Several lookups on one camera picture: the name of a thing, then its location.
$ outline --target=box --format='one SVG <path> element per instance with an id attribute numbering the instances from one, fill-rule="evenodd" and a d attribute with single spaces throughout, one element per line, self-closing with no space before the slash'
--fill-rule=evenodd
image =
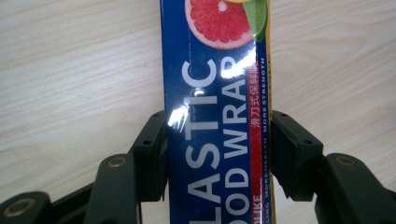
<path id="1" fill-rule="evenodd" d="M 275 223 L 269 2 L 161 7 L 171 223 Z"/>

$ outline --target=wood grain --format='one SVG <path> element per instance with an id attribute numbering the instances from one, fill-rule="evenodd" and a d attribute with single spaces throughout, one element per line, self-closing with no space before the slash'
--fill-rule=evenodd
<path id="1" fill-rule="evenodd" d="M 272 1 L 273 108 L 396 190 L 396 1 Z M 0 1 L 0 201 L 93 181 L 163 109 L 158 1 Z M 169 223 L 168 204 L 144 204 Z M 284 198 L 278 223 L 317 223 Z"/>

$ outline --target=pink grapefruit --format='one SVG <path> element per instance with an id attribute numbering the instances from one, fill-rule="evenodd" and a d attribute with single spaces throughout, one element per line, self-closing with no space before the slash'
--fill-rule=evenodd
<path id="1" fill-rule="evenodd" d="M 185 1 L 192 33 L 209 47 L 235 49 L 252 38 L 243 4 L 224 0 Z"/>

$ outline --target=tabletop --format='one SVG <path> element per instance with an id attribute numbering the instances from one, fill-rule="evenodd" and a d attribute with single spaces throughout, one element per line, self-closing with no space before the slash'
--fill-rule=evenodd
<path id="1" fill-rule="evenodd" d="M 0 1 L 0 202 L 94 180 L 163 110 L 159 1 Z M 396 1 L 272 1 L 273 109 L 396 190 Z M 277 223 L 317 223 L 284 197 Z M 168 201 L 144 203 L 169 223 Z"/>

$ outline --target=light wood surface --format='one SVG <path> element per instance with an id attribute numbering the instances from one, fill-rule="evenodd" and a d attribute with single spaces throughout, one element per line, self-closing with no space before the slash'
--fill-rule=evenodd
<path id="1" fill-rule="evenodd" d="M 396 1 L 272 1 L 271 19 L 273 108 L 396 190 Z M 0 202 L 54 201 L 126 152 L 163 109 L 161 53 L 159 1 L 0 1 Z M 275 186 L 278 223 L 317 223 Z M 169 223 L 166 200 L 143 209 Z"/>

